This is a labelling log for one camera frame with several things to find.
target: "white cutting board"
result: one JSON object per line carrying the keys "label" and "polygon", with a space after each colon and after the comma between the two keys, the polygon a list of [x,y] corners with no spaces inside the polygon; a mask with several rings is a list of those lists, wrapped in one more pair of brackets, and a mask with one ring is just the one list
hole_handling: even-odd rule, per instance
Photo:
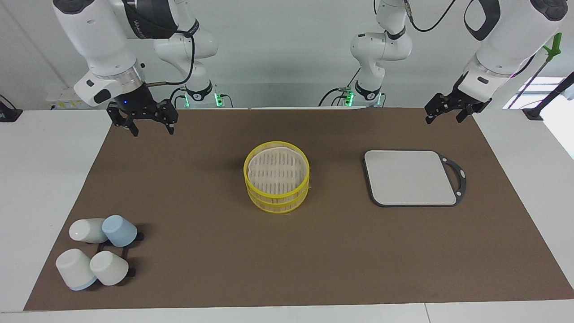
{"label": "white cutting board", "polygon": [[[364,162],[379,206],[454,206],[466,188],[464,171],[433,151],[368,151]],[[447,164],[458,173],[460,188],[448,179]]]}

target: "light blue cup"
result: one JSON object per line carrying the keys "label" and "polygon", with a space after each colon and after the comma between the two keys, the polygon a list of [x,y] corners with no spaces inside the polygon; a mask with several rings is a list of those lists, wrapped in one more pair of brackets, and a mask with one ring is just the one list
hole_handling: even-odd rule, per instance
{"label": "light blue cup", "polygon": [[114,246],[120,248],[132,243],[138,234],[135,225],[117,214],[104,220],[102,231]]}

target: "brown table mat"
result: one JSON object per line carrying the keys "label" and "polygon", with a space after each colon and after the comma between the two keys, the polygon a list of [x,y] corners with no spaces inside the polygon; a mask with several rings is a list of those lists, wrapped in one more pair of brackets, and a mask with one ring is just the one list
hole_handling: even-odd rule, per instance
{"label": "brown table mat", "polygon": [[[422,109],[180,111],[174,136],[111,128],[25,310],[350,305],[572,299],[574,292],[472,118]],[[289,216],[259,211],[242,165],[284,140],[311,163]],[[430,149],[468,178],[455,207],[381,208],[362,167],[370,149]],[[122,286],[65,286],[75,220],[121,214],[145,234]]]}

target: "robotic arm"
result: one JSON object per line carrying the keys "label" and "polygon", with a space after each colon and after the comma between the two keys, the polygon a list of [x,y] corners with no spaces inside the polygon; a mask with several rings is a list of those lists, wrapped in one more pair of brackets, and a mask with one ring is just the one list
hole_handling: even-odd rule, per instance
{"label": "robotic arm", "polygon": [[53,0],[53,7],[90,69],[74,90],[91,106],[114,98],[116,103],[107,108],[114,125],[137,136],[133,121],[150,119],[173,134],[177,111],[169,99],[156,102],[149,87],[183,84],[146,84],[126,39],[155,39],[159,57],[187,76],[185,89],[193,101],[204,106],[220,104],[205,68],[195,61],[215,55],[217,44],[188,13],[185,0]]}
{"label": "robotic arm", "polygon": [[458,122],[482,112],[497,89],[557,32],[568,11],[566,0],[518,1],[508,3],[505,10],[501,10],[498,0],[479,2],[486,16],[484,24],[478,30],[470,28],[466,21],[465,25],[482,42],[480,48],[452,92],[437,93],[426,104],[428,124],[452,110],[461,110],[456,117]]}
{"label": "robotic arm", "polygon": [[361,66],[355,83],[355,102],[373,106],[380,95],[385,69],[384,61],[404,60],[409,57],[413,42],[406,34],[406,11],[403,0],[381,0],[377,22],[384,33],[364,33],[351,43],[351,53]]}

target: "white cup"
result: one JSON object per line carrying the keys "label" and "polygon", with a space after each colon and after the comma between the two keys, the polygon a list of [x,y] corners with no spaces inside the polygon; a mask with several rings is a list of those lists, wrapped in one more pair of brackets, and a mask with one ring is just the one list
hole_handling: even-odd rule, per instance
{"label": "white cup", "polygon": [[93,244],[104,243],[108,238],[102,231],[102,223],[104,223],[102,218],[77,220],[70,226],[68,233],[70,238],[75,241]]}
{"label": "white cup", "polygon": [[127,275],[127,261],[109,251],[97,253],[90,261],[90,269],[106,286],[115,285]]}
{"label": "white cup", "polygon": [[64,283],[74,291],[90,287],[96,276],[90,269],[90,258],[80,249],[70,249],[56,259],[56,268]]}

